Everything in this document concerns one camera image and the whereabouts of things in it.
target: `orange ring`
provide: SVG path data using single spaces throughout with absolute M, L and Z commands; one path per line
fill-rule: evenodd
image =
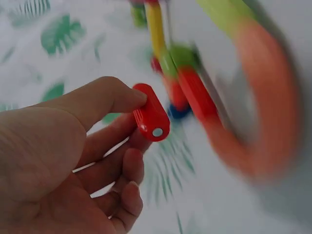
M 270 178 L 295 156 L 300 128 L 294 73 L 278 42 L 256 21 L 239 26 L 234 44 L 256 102 L 257 139 L 242 144 L 214 116 L 203 126 L 227 166 L 252 179 Z

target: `leaf print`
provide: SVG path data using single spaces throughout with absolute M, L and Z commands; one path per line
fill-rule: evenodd
M 117 118 L 120 115 L 121 113 L 109 113 L 102 119 L 102 123 L 105 125 L 110 124 L 111 122 L 114 121 L 115 118 Z
M 40 82 L 42 81 L 42 75 L 41 73 L 33 66 L 31 65 L 25 65 L 27 71 L 30 73 L 30 77 L 32 78 L 33 82 Z
M 54 84 L 49 90 L 44 94 L 42 102 L 55 99 L 64 94 L 64 82 L 59 82 Z
M 64 15 L 51 22 L 41 34 L 41 45 L 49 56 L 70 51 L 84 36 L 86 30 L 78 20 Z
M 94 55 L 98 62 L 101 62 L 101 58 L 100 58 L 98 50 L 100 46 L 105 42 L 105 40 L 106 40 L 105 34 L 102 34 L 94 42 Z
M 157 206 L 161 198 L 166 202 L 170 197 L 174 199 L 176 189 L 182 191 L 183 183 L 195 175 L 194 159 L 181 129 L 181 125 L 172 124 L 167 139 L 158 143 L 156 149 L 145 157 L 146 178 L 143 186 L 149 196 L 148 200 L 152 200 L 152 196 Z M 155 178 L 155 182 L 152 183 L 150 177 Z
M 0 103 L 0 112 L 1 111 L 10 111 L 10 110 L 15 110 L 18 109 L 18 105 L 15 103 L 9 103 L 9 104 L 5 104 L 5 103 Z
M 180 232 L 180 234 L 183 234 L 183 228 L 182 228 L 182 224 L 181 224 L 181 219 L 180 219 L 180 216 L 179 216 L 178 212 L 176 213 L 176 218 L 177 218 L 177 224 L 179 226 L 179 232 Z
M 14 54 L 14 51 L 15 51 L 15 47 L 12 46 L 2 57 L 1 64 L 6 63 L 10 59 L 10 57 Z
M 39 19 L 50 10 L 50 0 L 26 0 L 11 9 L 8 17 L 13 27 L 22 27 Z
M 194 215 L 190 217 L 186 226 L 182 225 L 181 218 L 178 212 L 176 212 L 176 220 L 179 229 L 179 234 L 208 234 L 207 230 L 204 230 L 204 228 L 196 222 Z M 173 234 L 165 230 L 157 230 L 154 232 L 154 234 L 164 234 L 164 233 Z

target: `colorful toy structure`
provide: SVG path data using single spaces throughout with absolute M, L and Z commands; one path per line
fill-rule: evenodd
M 202 66 L 196 53 L 179 44 L 166 47 L 158 0 L 140 1 L 145 3 L 151 34 L 151 66 L 162 75 L 170 100 L 169 117 L 182 119 L 192 110 L 224 164 L 249 179 L 268 179 L 285 170 L 295 156 L 300 132 L 295 76 L 282 47 L 251 9 L 242 0 L 197 0 L 232 40 L 253 92 L 258 136 L 246 143 L 220 120 L 199 75 Z

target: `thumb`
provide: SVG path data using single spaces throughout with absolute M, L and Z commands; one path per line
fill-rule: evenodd
M 108 113 L 131 112 L 146 102 L 141 91 L 129 88 L 115 77 L 102 77 L 57 99 L 35 107 L 64 110 L 75 116 L 87 132 Z

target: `plastic toy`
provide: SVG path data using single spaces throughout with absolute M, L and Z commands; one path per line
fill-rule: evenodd
M 155 92 L 151 86 L 142 83 L 133 88 L 147 95 L 146 104 L 134 111 L 142 135 L 153 142 L 164 140 L 170 132 L 170 121 Z
M 202 121 L 208 138 L 223 162 L 244 176 L 257 180 L 277 176 L 293 160 L 300 130 L 292 66 L 243 1 L 197 1 L 236 46 L 259 119 L 258 136 L 250 145 L 238 141 L 217 118 Z
M 157 0 L 146 0 L 146 17 L 151 34 L 153 53 L 159 59 L 160 53 L 166 46 L 162 26 L 161 7 Z
M 133 24 L 136 27 L 147 27 L 147 20 L 145 14 L 145 6 L 143 3 L 132 2 L 131 15 Z
M 195 53 L 176 44 L 166 49 L 161 9 L 153 0 L 147 3 L 155 56 L 152 66 L 162 73 L 171 102 L 169 116 L 181 119 L 191 107 L 215 152 L 229 168 L 253 180 L 276 176 L 291 163 L 300 130 L 292 66 L 278 42 L 255 20 L 242 0 L 197 1 L 237 48 L 256 102 L 259 133 L 253 143 L 246 144 L 222 123 L 220 111 L 198 74 Z
M 178 111 L 175 106 L 169 104 L 167 113 L 168 117 L 173 120 L 181 120 L 185 118 L 189 113 L 192 112 L 190 105 L 188 105 L 183 111 Z

